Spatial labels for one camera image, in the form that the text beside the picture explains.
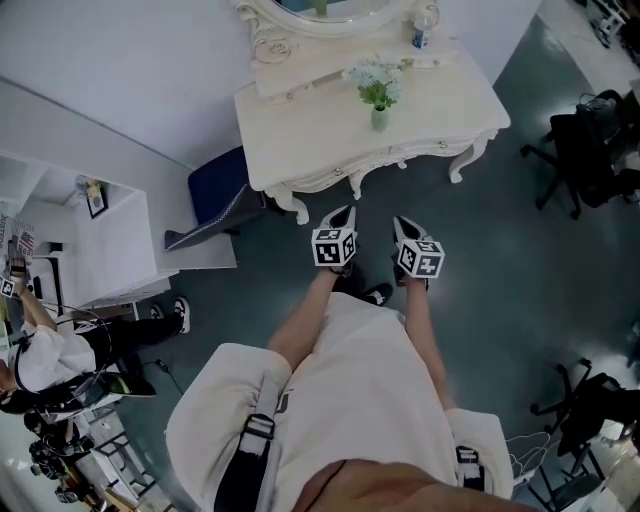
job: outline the picture frame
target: picture frame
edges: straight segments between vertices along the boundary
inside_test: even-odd
[[[95,219],[98,215],[109,209],[104,187],[100,187],[98,194],[93,197],[87,195],[87,206],[92,219]]]

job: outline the vanity table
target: vanity table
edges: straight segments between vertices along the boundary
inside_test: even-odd
[[[426,48],[411,45],[408,21],[432,2],[344,0],[325,4],[327,15],[320,16],[313,6],[321,0],[283,0],[290,10],[274,0],[248,1],[236,7],[252,26],[256,83],[237,91],[235,104],[249,180],[296,212],[298,224],[309,215],[294,193],[319,192],[346,178],[360,199],[369,172],[391,164],[404,169],[417,156],[456,157],[449,178],[459,183],[460,170],[510,125],[459,41],[436,27]],[[371,106],[340,76],[376,57],[413,62],[382,133],[371,127]]]

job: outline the person in white shirt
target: person in white shirt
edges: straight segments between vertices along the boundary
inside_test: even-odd
[[[174,313],[167,317],[154,305],[152,320],[114,321],[106,328],[99,325],[78,334],[70,319],[61,317],[61,323],[57,324],[22,282],[24,260],[12,260],[11,268],[16,294],[24,309],[23,330],[29,339],[26,348],[14,345],[10,349],[7,362],[0,359],[3,398],[10,397],[17,389],[41,392],[84,373],[100,371],[144,346],[189,332],[189,304],[180,297],[176,300]]]
[[[449,392],[425,281],[405,277],[405,318],[333,292],[337,279],[320,270],[266,350],[221,345],[176,406],[169,455],[196,504],[214,510],[268,378],[282,447],[271,512],[531,510],[507,501],[498,418],[459,409]],[[461,487],[462,446],[479,456],[486,492]]]

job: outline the green glass vase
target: green glass vase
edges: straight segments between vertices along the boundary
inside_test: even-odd
[[[371,126],[378,133],[385,131],[389,124],[389,109],[378,110],[374,108],[371,111]]]

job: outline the dark blue chair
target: dark blue chair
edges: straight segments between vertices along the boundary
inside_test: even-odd
[[[242,146],[193,171],[189,176],[189,190],[198,225],[188,233],[165,231],[167,251],[204,242],[262,214],[267,208],[264,195],[249,185]]]

